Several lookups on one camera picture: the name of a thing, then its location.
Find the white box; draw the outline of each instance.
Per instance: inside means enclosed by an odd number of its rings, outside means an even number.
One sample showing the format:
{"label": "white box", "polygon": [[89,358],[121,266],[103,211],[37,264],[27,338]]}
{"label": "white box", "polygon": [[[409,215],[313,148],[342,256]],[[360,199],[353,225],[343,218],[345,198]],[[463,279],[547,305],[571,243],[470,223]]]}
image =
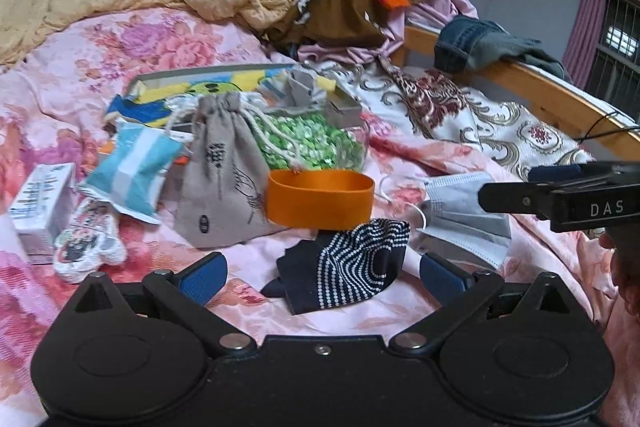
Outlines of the white box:
{"label": "white box", "polygon": [[53,262],[54,241],[66,229],[76,205],[76,165],[36,165],[9,207],[31,264]]}

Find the black cable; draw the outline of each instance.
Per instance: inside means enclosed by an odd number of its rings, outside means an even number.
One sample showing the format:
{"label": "black cable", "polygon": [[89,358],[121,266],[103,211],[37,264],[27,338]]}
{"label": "black cable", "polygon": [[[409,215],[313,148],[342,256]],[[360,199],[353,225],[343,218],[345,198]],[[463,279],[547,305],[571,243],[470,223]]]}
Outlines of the black cable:
{"label": "black cable", "polygon": [[597,124],[599,124],[602,120],[604,120],[605,118],[609,118],[610,116],[615,116],[617,114],[620,114],[620,110],[619,109],[615,109],[611,112],[608,112],[607,114],[603,114],[600,118],[598,118],[591,127],[589,127],[589,130],[584,134],[584,136],[582,138],[578,138],[576,141],[578,142],[578,145],[581,145],[582,142],[584,142],[585,140],[589,140],[591,139],[589,136],[589,133],[591,131],[593,131],[595,129],[595,127],[597,126]]}
{"label": "black cable", "polygon": [[627,132],[627,131],[640,131],[640,125],[635,125],[635,126],[630,126],[630,127],[623,127],[623,128],[620,128],[620,129],[614,129],[613,131],[601,132],[599,134],[594,134],[593,136],[590,136],[588,138],[584,138],[582,141],[584,141],[584,140],[593,140],[594,138],[602,138],[604,136],[610,136],[612,134],[618,134],[619,132]]}

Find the green beads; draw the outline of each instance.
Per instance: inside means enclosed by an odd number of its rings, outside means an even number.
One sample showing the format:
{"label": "green beads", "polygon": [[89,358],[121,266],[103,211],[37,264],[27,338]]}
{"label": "green beads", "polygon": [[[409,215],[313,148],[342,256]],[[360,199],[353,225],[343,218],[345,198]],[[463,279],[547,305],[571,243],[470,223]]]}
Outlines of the green beads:
{"label": "green beads", "polygon": [[[365,147],[348,131],[329,125],[320,112],[304,116],[267,116],[284,135],[291,137],[300,147],[300,156],[313,170],[349,169],[362,170]],[[278,149],[293,152],[290,140],[271,132],[264,122],[256,119],[260,130]],[[288,169],[287,159],[270,150],[259,137],[258,147],[270,169]]]}

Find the orange band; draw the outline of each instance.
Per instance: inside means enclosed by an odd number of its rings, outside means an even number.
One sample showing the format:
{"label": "orange band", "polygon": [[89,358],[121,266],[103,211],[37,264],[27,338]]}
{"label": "orange band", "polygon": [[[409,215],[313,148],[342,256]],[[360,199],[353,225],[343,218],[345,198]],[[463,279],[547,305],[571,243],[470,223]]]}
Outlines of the orange band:
{"label": "orange band", "polygon": [[371,218],[375,185],[354,171],[271,171],[267,218],[292,229],[351,230]]}

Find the denim jeans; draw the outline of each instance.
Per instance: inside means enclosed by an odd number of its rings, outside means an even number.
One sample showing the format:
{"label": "denim jeans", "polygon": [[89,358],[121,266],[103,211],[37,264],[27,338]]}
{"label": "denim jeans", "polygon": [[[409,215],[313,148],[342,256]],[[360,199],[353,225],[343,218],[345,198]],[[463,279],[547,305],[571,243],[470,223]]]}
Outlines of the denim jeans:
{"label": "denim jeans", "polygon": [[562,63],[540,44],[539,40],[509,35],[494,22],[458,15],[440,32],[434,67],[455,74],[465,69],[479,71],[501,58],[512,58],[571,82]]}

